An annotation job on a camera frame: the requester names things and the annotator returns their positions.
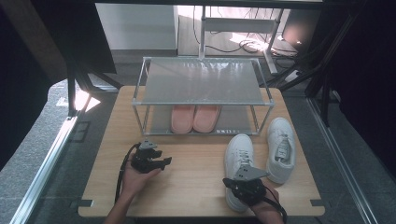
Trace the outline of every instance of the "shoe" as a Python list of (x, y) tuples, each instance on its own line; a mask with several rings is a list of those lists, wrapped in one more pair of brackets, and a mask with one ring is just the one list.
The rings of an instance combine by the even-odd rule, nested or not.
[(192, 130), (195, 105), (174, 105), (172, 109), (171, 131), (183, 134)]
[(294, 133), (286, 119), (276, 118), (268, 128), (267, 160), (268, 178), (277, 184), (284, 184), (290, 177), (296, 161)]
[[(250, 138), (245, 134), (238, 134), (227, 146), (224, 157), (225, 175), (234, 179), (236, 172), (241, 165), (253, 165), (253, 145)], [(226, 201), (228, 206), (236, 212), (243, 213), (248, 210), (248, 206), (233, 196), (233, 192), (226, 188)]]
[(218, 121), (220, 110), (219, 105), (198, 105), (192, 128), (199, 133), (212, 132)]

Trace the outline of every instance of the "shoelace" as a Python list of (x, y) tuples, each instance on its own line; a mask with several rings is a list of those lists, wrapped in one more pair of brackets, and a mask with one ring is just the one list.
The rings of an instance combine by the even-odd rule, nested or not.
[(279, 147), (277, 148), (275, 160), (283, 162), (289, 158), (290, 144), (289, 144), (288, 133), (282, 133), (281, 135), (283, 137), (283, 140), (282, 142), (280, 142)]
[(244, 149), (238, 150), (238, 160), (241, 161), (241, 165), (250, 165), (251, 163), (248, 152)]

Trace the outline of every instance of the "wrist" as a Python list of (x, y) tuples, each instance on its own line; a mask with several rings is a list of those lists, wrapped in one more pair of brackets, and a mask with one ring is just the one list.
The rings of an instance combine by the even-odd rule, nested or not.
[(132, 199), (134, 198), (134, 196), (136, 195), (135, 192), (133, 191), (127, 191), (127, 190), (123, 190), (120, 194), (119, 198), (122, 198), (126, 201), (128, 201), (129, 203), (132, 201)]
[(250, 206), (251, 211), (256, 215), (259, 221), (263, 224), (283, 223), (280, 212), (277, 211), (271, 204), (260, 202)]

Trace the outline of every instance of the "white sneaker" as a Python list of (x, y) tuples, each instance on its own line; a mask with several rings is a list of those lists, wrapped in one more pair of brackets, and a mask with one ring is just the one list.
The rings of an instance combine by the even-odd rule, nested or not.
[(293, 130), (286, 119), (273, 119), (267, 134), (269, 156), (267, 160), (268, 178), (284, 184), (294, 169), (296, 149)]
[[(253, 165), (253, 144), (245, 134), (238, 134), (227, 146), (224, 157), (225, 175), (227, 178), (234, 179), (236, 172), (241, 165)], [(226, 188), (226, 201), (228, 206), (236, 212), (245, 212), (248, 206), (233, 196), (233, 192)]]

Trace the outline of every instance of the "white wall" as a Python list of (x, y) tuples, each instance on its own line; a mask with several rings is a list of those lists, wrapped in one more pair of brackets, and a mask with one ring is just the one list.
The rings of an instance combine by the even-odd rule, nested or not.
[(96, 4), (110, 49), (177, 49), (177, 8)]

